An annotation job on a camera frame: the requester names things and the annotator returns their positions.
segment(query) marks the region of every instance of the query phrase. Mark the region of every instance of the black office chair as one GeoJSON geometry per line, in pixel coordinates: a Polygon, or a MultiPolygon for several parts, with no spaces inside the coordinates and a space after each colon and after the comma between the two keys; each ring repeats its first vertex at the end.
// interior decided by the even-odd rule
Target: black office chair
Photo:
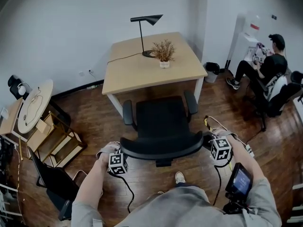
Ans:
{"type": "Polygon", "coordinates": [[[83,171],[78,171],[74,178],[71,179],[62,168],[49,167],[40,161],[30,147],[27,148],[39,173],[36,185],[47,189],[46,194],[60,212],[59,220],[71,220],[72,202],[75,200],[79,190],[75,179],[83,171]]]}
{"type": "Polygon", "coordinates": [[[277,74],[267,85],[264,85],[258,79],[250,82],[255,98],[245,96],[244,100],[249,100],[256,107],[255,112],[262,119],[262,131],[266,131],[265,115],[271,118],[281,115],[289,98],[301,90],[302,79],[303,74],[294,71],[291,74],[292,82],[289,84],[287,84],[286,77],[282,74],[277,74]]]}
{"type": "Polygon", "coordinates": [[[19,94],[18,85],[20,83],[22,83],[22,81],[19,78],[16,78],[14,75],[12,75],[8,80],[9,91],[12,93],[12,95],[15,96],[17,100],[21,97],[23,97],[23,99],[26,100],[29,93],[26,92],[23,96],[19,94]]]}
{"type": "Polygon", "coordinates": [[[133,119],[132,101],[125,101],[124,123],[138,131],[138,138],[121,138],[121,151],[133,158],[155,160],[157,167],[170,166],[173,159],[197,152],[202,147],[203,133],[191,133],[188,123],[191,115],[198,112],[198,105],[190,91],[185,91],[184,96],[187,115],[180,96],[138,102],[137,124],[133,119]]]}

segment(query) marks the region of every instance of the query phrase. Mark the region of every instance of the potted plant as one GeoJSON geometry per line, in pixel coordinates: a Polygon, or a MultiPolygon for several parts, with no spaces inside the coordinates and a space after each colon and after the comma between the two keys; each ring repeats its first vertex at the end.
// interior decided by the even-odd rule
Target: potted plant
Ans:
{"type": "Polygon", "coordinates": [[[171,41],[164,40],[160,43],[153,43],[154,47],[152,47],[152,53],[155,58],[160,61],[161,68],[168,68],[169,61],[173,61],[174,58],[172,55],[175,53],[175,47],[171,41]]]}

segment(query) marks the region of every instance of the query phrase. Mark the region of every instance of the man in black shirt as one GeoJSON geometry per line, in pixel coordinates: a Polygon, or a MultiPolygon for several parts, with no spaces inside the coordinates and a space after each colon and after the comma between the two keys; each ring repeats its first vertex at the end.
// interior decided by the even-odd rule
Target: man in black shirt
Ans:
{"type": "Polygon", "coordinates": [[[250,80],[260,79],[266,85],[276,74],[283,75],[287,70],[287,60],[284,57],[285,41],[281,35],[275,34],[269,36],[273,42],[274,55],[265,58],[264,63],[254,61],[251,66],[247,61],[241,61],[238,65],[235,79],[227,78],[226,82],[233,89],[240,88],[240,80],[245,74],[250,80]]]}

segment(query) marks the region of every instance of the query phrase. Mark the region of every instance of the small monitor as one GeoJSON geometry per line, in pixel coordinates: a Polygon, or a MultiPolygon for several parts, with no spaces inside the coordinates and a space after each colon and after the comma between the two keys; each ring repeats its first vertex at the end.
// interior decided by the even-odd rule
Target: small monitor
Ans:
{"type": "Polygon", "coordinates": [[[236,163],[225,190],[238,200],[245,201],[252,187],[253,178],[244,166],[236,163]]]}

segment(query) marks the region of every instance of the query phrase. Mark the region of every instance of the black t-shirt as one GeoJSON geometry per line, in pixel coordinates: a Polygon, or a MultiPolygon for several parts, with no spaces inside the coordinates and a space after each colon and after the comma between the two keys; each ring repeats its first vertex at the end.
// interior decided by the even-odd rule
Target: black t-shirt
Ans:
{"type": "Polygon", "coordinates": [[[280,54],[274,54],[265,58],[260,67],[260,72],[264,76],[262,82],[266,85],[276,74],[283,75],[287,70],[287,60],[280,54]]]}

